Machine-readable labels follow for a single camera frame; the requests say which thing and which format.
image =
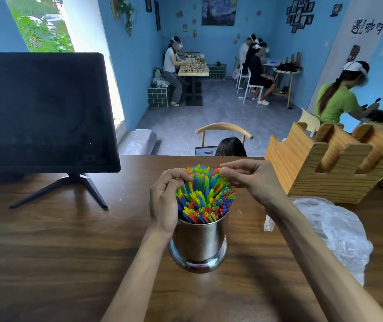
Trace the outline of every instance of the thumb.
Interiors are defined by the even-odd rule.
[[[171,179],[169,183],[167,184],[166,189],[163,192],[162,197],[169,198],[173,197],[175,198],[176,190],[178,190],[182,185],[184,184],[184,181],[182,179]]]
[[[250,183],[249,175],[239,173],[237,170],[234,170],[228,167],[221,168],[221,174],[225,177],[228,177],[230,180],[234,182],[243,184],[245,187],[249,186],[249,183]]]

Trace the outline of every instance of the person in white shirt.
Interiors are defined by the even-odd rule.
[[[175,88],[173,91],[172,101],[170,104],[172,106],[179,106],[179,102],[182,94],[182,85],[187,85],[187,82],[182,80],[176,73],[175,67],[186,64],[187,61],[183,61],[179,58],[177,52],[182,49],[182,42],[178,36],[173,36],[170,39],[169,47],[166,50],[164,58],[164,75],[165,79],[171,83]]]
[[[245,43],[243,43],[241,45],[241,47],[239,48],[239,62],[240,63],[244,64],[246,54],[248,52],[248,48],[251,44],[254,43],[254,40],[256,40],[256,39],[257,39],[257,37],[254,34],[252,34],[252,35],[248,36]]]

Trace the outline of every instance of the metal cup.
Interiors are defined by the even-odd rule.
[[[172,259],[183,269],[196,273],[215,270],[227,253],[227,214],[209,224],[190,224],[178,219],[169,242]]]

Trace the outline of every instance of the hand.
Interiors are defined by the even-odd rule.
[[[168,169],[150,189],[151,225],[170,239],[178,222],[176,190],[184,181],[191,182],[189,172],[182,168]]]
[[[379,103],[375,102],[372,105],[370,105],[368,109],[373,112],[373,111],[376,111],[378,108],[379,108]]]
[[[287,200],[271,162],[239,159],[220,166],[221,174],[245,187],[263,206],[271,208]]]

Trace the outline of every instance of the monitor stand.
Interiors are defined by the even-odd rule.
[[[102,196],[100,195],[99,191],[97,190],[96,186],[94,186],[92,180],[86,173],[68,173],[68,176],[62,177],[58,179],[57,181],[54,181],[53,183],[47,185],[46,187],[40,189],[39,191],[36,191],[35,193],[29,195],[28,197],[24,198],[23,200],[18,201],[17,203],[10,205],[10,209],[17,208],[18,206],[28,203],[34,199],[39,198],[42,195],[45,195],[63,185],[68,185],[72,183],[82,183],[84,184],[87,189],[90,191],[90,193],[93,195],[94,199],[98,202],[98,204],[103,209],[108,209],[108,206],[106,205],[105,201],[103,200]]]

